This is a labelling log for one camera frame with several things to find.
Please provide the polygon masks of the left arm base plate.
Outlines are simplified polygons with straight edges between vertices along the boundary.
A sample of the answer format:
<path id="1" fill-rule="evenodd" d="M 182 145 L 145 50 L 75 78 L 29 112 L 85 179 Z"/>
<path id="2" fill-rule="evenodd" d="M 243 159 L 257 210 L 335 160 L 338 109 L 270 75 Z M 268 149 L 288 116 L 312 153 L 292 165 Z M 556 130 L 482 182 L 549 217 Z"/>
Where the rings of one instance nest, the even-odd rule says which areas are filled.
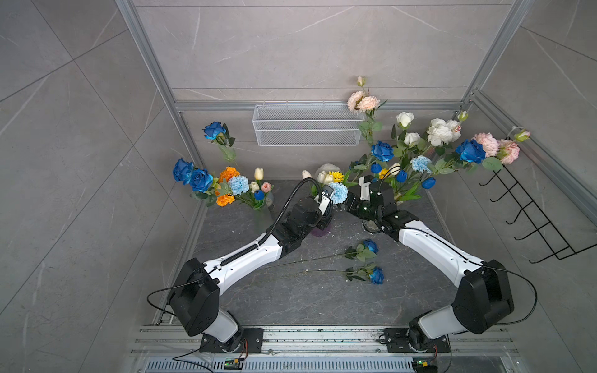
<path id="1" fill-rule="evenodd" d="M 259 354 L 264 343 L 263 328 L 241 328 L 229 340 L 221 342 L 213 336 L 205 334 L 201 339 L 201 353 L 225 354 L 240 353 Z"/>

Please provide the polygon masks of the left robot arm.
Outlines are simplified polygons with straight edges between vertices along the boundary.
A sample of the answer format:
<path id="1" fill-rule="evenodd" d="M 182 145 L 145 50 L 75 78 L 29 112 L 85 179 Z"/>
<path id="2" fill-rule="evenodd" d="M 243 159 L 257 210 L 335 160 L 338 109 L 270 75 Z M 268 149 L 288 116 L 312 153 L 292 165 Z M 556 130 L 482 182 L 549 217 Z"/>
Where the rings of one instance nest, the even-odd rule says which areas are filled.
<path id="1" fill-rule="evenodd" d="M 332 219 L 332 199 L 339 195 L 332 186 L 324 186 L 317 196 L 295 205 L 287 200 L 275 223 L 252 242 L 205 263 L 196 258 L 187 261 L 174 284 L 158 290 L 166 292 L 166 304 L 186 334 L 206 334 L 225 350 L 236 349 L 243 340 L 243 328 L 220 308 L 220 296 L 255 270 L 298 249 L 314 228 L 326 228 Z"/>

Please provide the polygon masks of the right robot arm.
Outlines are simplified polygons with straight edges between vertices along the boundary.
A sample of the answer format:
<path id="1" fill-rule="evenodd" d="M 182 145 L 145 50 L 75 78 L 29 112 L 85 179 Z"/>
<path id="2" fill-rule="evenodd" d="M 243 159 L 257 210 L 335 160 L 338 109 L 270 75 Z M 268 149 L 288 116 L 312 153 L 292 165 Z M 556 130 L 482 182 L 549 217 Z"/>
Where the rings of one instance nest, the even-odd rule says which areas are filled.
<path id="1" fill-rule="evenodd" d="M 483 261 L 443 239 L 415 215 L 400 210 L 390 186 L 371 177 L 350 187 L 342 204 L 348 213 L 418 253 L 457 289 L 451 304 L 410 322 L 407 338 L 413 351 L 426 351 L 450 334 L 480 335 L 493 326 L 508 326 L 506 317 L 515 310 L 512 272 L 500 262 Z"/>

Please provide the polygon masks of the blue rose low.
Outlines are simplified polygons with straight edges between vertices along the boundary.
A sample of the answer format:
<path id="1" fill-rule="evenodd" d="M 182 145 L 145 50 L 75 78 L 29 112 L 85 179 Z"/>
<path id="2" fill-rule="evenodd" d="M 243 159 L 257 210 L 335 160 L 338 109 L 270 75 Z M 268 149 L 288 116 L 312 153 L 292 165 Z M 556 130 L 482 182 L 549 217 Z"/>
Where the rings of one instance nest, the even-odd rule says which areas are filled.
<path id="1" fill-rule="evenodd" d="M 362 267 L 349 267 L 345 270 L 316 270 L 316 273 L 342 274 L 347 281 L 367 281 L 381 285 L 385 276 L 381 267 L 369 264 Z"/>

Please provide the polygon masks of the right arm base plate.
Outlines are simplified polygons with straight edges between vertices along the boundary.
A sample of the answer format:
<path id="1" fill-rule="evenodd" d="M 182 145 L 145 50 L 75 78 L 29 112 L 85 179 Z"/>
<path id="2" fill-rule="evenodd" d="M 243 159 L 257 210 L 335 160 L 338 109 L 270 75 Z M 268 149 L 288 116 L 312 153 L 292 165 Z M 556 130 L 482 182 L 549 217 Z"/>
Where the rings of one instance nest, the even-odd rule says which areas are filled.
<path id="1" fill-rule="evenodd" d="M 448 337 L 429 339 L 417 330 L 408 327 L 385 328 L 381 341 L 390 354 L 414 353 L 449 353 Z"/>

